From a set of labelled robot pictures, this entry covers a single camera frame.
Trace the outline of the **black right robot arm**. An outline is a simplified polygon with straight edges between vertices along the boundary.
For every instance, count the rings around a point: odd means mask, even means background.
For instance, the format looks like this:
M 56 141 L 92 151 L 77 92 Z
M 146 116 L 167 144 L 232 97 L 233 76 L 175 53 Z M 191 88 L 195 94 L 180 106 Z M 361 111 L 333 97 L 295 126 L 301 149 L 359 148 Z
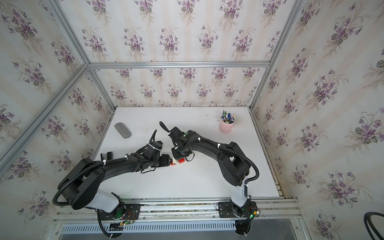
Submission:
M 174 145 L 172 154 L 175 160 L 186 161 L 190 155 L 194 156 L 195 152 L 215 160 L 224 179 L 230 185 L 238 188 L 237 192 L 231 197 L 233 211 L 240 214 L 252 208 L 251 197 L 248 195 L 248 186 L 250 182 L 260 177 L 260 171 L 237 143 L 222 144 L 204 138 L 192 130 L 182 132 L 177 127 L 169 130 L 162 121 L 159 124 L 172 140 Z

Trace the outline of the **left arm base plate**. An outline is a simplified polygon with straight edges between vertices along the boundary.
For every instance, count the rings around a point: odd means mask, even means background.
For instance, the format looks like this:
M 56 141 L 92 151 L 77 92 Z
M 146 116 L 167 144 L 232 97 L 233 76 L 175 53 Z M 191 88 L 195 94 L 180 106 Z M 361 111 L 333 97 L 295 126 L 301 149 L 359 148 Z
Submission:
M 100 211 L 98 219 L 101 221 L 135 221 L 139 218 L 141 206 L 140 204 L 125 204 L 124 207 L 118 206 L 117 210 L 111 213 Z

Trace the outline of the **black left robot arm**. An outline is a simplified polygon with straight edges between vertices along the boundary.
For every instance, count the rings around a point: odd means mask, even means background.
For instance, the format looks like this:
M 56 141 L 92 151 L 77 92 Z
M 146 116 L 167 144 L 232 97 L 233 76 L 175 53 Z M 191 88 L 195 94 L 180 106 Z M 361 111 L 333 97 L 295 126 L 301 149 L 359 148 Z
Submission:
M 124 205 L 123 200 L 115 193 L 99 189 L 103 181 L 128 173 L 147 173 L 157 168 L 171 165 L 169 155 L 161 153 L 163 143 L 156 141 L 156 131 L 147 144 L 118 159 L 93 161 L 82 159 L 59 183 L 58 191 L 52 203 L 55 206 L 71 206 L 73 210 L 83 208 L 102 210 L 112 213 Z

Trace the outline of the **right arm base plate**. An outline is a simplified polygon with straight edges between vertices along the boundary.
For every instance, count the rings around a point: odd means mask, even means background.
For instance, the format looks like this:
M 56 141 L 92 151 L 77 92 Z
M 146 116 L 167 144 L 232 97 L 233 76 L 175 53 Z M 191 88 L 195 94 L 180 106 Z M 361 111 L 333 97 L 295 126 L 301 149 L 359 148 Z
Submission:
M 252 219 L 260 215 L 256 202 L 248 199 L 242 207 L 238 207 L 232 201 L 219 202 L 217 206 L 219 216 L 222 219 L 227 218 L 248 218 Z

